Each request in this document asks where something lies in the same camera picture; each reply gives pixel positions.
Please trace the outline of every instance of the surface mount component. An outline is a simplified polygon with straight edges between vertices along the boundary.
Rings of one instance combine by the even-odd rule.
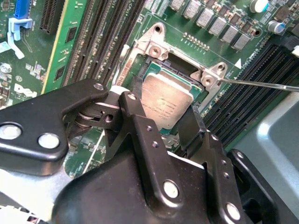
[[[178,11],[181,8],[183,3],[184,3],[184,0],[172,0],[171,3],[170,3],[170,7],[173,10]]]
[[[225,27],[225,25],[226,25],[225,19],[218,17],[213,23],[213,25],[211,26],[211,28],[209,29],[209,33],[218,36],[220,32],[223,30],[223,28]]]
[[[291,13],[291,11],[289,10],[289,8],[287,6],[281,6],[277,10],[274,19],[281,22],[281,21],[285,20],[290,13]]]
[[[187,19],[193,19],[193,17],[198,12],[199,7],[199,1],[191,0],[184,11],[184,17],[186,17]]]
[[[228,12],[229,7],[226,5],[223,5],[218,13],[219,16],[225,16],[225,14]]]
[[[245,23],[245,25],[242,27],[242,31],[243,31],[244,33],[247,33],[248,30],[249,30],[251,27],[252,27],[252,23],[249,22],[249,21],[247,21],[247,22]]]
[[[225,32],[221,40],[226,43],[231,43],[237,33],[238,30],[235,27],[229,26],[228,30]]]
[[[200,27],[205,28],[213,17],[214,13],[212,10],[205,8],[204,11],[200,14],[196,24]]]
[[[242,34],[238,40],[234,43],[233,47],[237,50],[243,50],[246,44],[250,41],[250,37]]]
[[[230,20],[230,23],[236,25],[240,18],[241,16],[239,14],[234,14],[234,16]]]

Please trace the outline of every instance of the silver screw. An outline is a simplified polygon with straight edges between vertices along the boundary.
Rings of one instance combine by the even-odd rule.
[[[241,215],[239,213],[239,210],[233,205],[232,203],[227,203],[226,208],[228,210],[229,215],[234,219],[234,220],[240,220]]]
[[[16,125],[2,125],[0,126],[0,138],[12,140],[16,139],[22,134],[22,130]]]
[[[213,138],[214,140],[218,141],[218,137],[217,137],[216,135],[212,134],[212,138]]]
[[[52,133],[45,133],[38,138],[38,144],[44,148],[56,148],[59,145],[59,138]]]
[[[129,93],[128,97],[131,98],[132,100],[136,100],[136,96],[134,96],[134,94],[132,93]]]
[[[243,154],[242,153],[240,153],[240,152],[237,152],[237,155],[241,158],[241,159],[244,159],[244,156],[243,156]]]
[[[168,197],[176,198],[178,196],[178,188],[173,182],[165,181],[163,188]]]
[[[94,86],[94,88],[96,88],[97,90],[100,90],[100,91],[104,89],[104,87],[100,83],[96,83],[93,86]]]
[[[158,148],[159,144],[156,142],[156,141],[153,141],[151,143],[151,145],[154,147],[154,148]]]

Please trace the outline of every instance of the black plastic lever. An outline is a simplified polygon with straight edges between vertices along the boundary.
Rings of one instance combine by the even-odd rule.
[[[158,216],[173,216],[183,205],[184,195],[159,130],[155,122],[145,116],[140,99],[133,93],[122,93],[119,103],[124,123],[107,148],[105,160],[119,154],[118,149],[128,148],[124,145],[131,142],[148,206]]]
[[[85,79],[1,110],[0,167],[33,175],[57,172],[68,151],[63,116],[107,95],[106,87]]]

